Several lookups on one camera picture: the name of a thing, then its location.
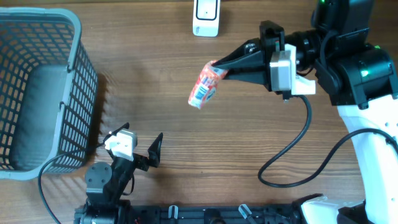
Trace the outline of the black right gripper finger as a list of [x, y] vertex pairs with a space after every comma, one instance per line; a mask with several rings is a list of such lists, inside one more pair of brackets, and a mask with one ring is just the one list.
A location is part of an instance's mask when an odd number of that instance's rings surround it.
[[263, 53], [258, 51], [238, 53], [237, 51], [214, 62], [212, 67], [223, 70], [265, 70]]
[[238, 80], [242, 82], [255, 83], [258, 85], [267, 85], [268, 81], [264, 71], [238, 71], [229, 70], [224, 80]]

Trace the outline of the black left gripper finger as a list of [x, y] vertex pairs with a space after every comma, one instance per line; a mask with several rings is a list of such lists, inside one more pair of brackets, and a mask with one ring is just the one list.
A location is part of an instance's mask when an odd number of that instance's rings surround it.
[[160, 133], [155, 141], [151, 144], [151, 146], [148, 148], [147, 152], [149, 154], [148, 156], [148, 165], [152, 167], [158, 167], [160, 164], [160, 152], [161, 152], [161, 146], [162, 146], [162, 139], [163, 139], [163, 133]]
[[121, 127], [118, 129], [115, 129], [114, 131], [110, 131], [103, 139], [103, 145], [105, 146], [106, 149], [109, 149], [109, 147], [106, 145], [106, 141], [112, 137], [116, 136], [118, 132], [120, 132], [122, 129], [128, 129], [129, 128], [129, 123], [124, 123]]

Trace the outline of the small red white box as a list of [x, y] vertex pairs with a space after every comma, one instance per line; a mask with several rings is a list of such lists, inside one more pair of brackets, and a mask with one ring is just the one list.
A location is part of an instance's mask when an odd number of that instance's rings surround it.
[[209, 61], [200, 72], [188, 99], [190, 106], [201, 109], [215, 95], [218, 83], [227, 75], [228, 70], [216, 68], [214, 63], [216, 60]]

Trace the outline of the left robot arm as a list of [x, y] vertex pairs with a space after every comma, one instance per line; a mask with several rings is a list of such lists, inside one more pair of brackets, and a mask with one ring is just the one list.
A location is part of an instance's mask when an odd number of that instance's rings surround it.
[[160, 133], [148, 148], [147, 156], [136, 154], [137, 134], [129, 130], [125, 123], [115, 131], [109, 132], [103, 140], [112, 163], [96, 162], [85, 174], [86, 202], [75, 210], [74, 223], [139, 223], [131, 202], [122, 200], [127, 196], [124, 190], [131, 184], [133, 190], [134, 171], [148, 171], [150, 167], [160, 164], [160, 152], [163, 134]]

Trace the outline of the white barcode scanner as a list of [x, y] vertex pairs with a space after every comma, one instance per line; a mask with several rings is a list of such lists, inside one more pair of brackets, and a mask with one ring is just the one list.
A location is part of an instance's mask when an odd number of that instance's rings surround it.
[[220, 0], [194, 0], [192, 31], [198, 37], [216, 37], [220, 27]]

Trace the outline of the grey plastic basket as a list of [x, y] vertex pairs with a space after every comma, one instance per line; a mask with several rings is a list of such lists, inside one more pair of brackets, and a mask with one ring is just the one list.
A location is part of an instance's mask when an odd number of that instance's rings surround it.
[[67, 9], [1, 9], [1, 178], [70, 173], [86, 161], [98, 76]]

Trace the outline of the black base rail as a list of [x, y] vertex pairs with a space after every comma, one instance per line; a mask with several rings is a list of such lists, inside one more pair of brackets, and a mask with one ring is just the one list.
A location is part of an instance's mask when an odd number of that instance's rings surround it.
[[95, 208], [88, 204], [75, 210], [74, 223], [130, 224], [205, 224], [205, 223], [303, 223], [292, 204], [229, 207], [132, 206], [123, 201], [119, 206]]

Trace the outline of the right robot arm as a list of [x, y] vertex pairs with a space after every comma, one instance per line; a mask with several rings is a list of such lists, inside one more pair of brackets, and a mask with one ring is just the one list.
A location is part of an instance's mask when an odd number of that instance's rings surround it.
[[287, 35], [263, 21], [260, 36], [215, 63], [228, 79], [306, 100], [320, 86], [348, 133], [363, 179], [362, 202], [313, 194], [292, 204], [294, 223], [397, 222], [397, 74], [388, 53], [367, 43], [371, 0], [319, 1], [312, 30]]

